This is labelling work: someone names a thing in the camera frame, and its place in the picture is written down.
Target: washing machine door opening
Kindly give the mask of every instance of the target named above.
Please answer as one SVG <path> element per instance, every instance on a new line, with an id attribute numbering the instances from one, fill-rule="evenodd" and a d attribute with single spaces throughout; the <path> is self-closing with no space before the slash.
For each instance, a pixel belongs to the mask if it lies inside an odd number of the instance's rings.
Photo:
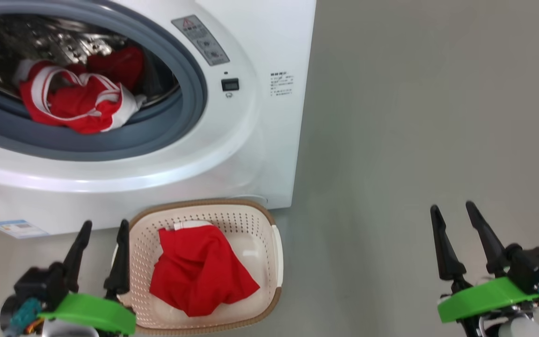
<path id="1" fill-rule="evenodd" d="M 13 75 L 23 59 L 86 64 L 126 47 L 143 51 L 133 94 L 146 100 L 122 127 L 79 134 L 39 124 L 24 107 Z M 167 30 L 124 7 L 95 2 L 0 1 L 0 147 L 54 160 L 108 161 L 144 155 L 187 134 L 206 103 L 203 72 Z"/>

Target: robotic arm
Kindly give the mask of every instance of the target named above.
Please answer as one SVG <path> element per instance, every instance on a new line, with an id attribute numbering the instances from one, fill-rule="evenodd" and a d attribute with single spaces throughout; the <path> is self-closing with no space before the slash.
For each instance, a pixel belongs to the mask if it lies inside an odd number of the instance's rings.
<path id="1" fill-rule="evenodd" d="M 516 243 L 503 247 L 490 225 L 471 201 L 466 203 L 473 228 L 479 233 L 488 259 L 486 269 L 494 279 L 473 286 L 467 282 L 465 266 L 458 261 L 446 235 L 446 224 L 438 209 L 430 209 L 440 279 L 453 281 L 452 294 L 438 305 L 442 322 L 458 322 L 467 337 L 539 337 L 533 312 L 539 307 L 539 247 L 523 250 Z M 488 320 L 507 321 L 485 328 Z"/>
<path id="2" fill-rule="evenodd" d="M 130 290 L 129 226 L 122 220 L 117 251 L 103 288 L 104 298 L 79 294 L 78 276 L 92 222 L 84 222 L 64 262 L 32 267 L 15 283 L 0 312 L 4 337 L 37 333 L 43 337 L 118 337 L 133 335 L 136 316 L 122 306 L 118 294 Z"/>

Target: washing machine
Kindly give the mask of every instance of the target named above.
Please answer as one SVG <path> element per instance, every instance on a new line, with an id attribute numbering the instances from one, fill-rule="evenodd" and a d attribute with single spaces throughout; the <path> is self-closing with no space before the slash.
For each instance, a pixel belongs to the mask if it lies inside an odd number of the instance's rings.
<path id="1" fill-rule="evenodd" d="M 119 226 L 182 200 L 289 207 L 314 0 L 0 0 L 0 230 Z M 84 135 L 30 119 L 22 59 L 66 66 L 137 45 L 141 110 Z"/>

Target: warning triangle symbol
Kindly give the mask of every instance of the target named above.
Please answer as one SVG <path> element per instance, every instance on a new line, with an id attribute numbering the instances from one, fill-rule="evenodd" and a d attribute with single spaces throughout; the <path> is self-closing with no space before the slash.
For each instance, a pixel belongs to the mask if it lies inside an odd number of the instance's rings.
<path id="1" fill-rule="evenodd" d="M 194 26 L 195 24 L 192 23 L 192 21 L 189 21 L 189 19 L 184 19 L 184 22 L 182 22 L 182 27 L 186 28 L 186 27 L 192 27 Z"/>

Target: brown basket rim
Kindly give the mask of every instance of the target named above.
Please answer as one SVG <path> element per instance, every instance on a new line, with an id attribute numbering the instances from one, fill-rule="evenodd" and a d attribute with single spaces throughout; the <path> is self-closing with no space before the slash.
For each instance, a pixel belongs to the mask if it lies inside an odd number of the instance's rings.
<path id="1" fill-rule="evenodd" d="M 249 207 L 253 207 L 267 218 L 270 226 L 275 225 L 276 221 L 274 220 L 274 217 L 271 215 L 271 213 L 265 209 L 265 207 L 255 203 L 254 201 L 250 200 L 244 200 L 244 199 L 205 199 L 205 200 L 194 200 L 194 201 L 182 201 L 178 203 L 169 203 L 166 205 L 158 205 L 156 207 L 151 207 L 149 209 L 146 209 L 145 211 L 142 211 L 141 213 L 137 214 L 131 221 L 129 228 L 132 230 L 132 228 L 139 222 L 141 219 L 143 219 L 145 216 L 151 214 L 151 213 L 157 213 L 161 211 L 168 211 L 170 209 L 177 209 L 177 208 L 185 208 L 185 207 L 193 207 L 198 205 L 247 205 Z M 250 326 L 252 324 L 255 324 L 257 322 L 260 322 L 265 317 L 271 314 L 272 311 L 274 311 L 274 308 L 278 304 L 278 300 L 280 300 L 280 294 L 282 294 L 282 287 L 278 286 L 276 288 L 276 292 L 274 293 L 274 298 L 272 299 L 269 306 L 259 315 L 249 318 L 248 320 L 242 320 L 238 322 L 232 322 L 227 324 L 219 324 L 216 326 L 210 326 L 207 328 L 193 328 L 193 329 L 152 329 L 152 328 L 144 328 L 137 324 L 137 333 L 144 333 L 146 335 L 199 335 L 201 333 L 213 333 L 213 332 L 219 332 L 219 331 L 225 331 L 225 330 L 231 330 L 236 328 L 242 328 L 245 326 Z"/>

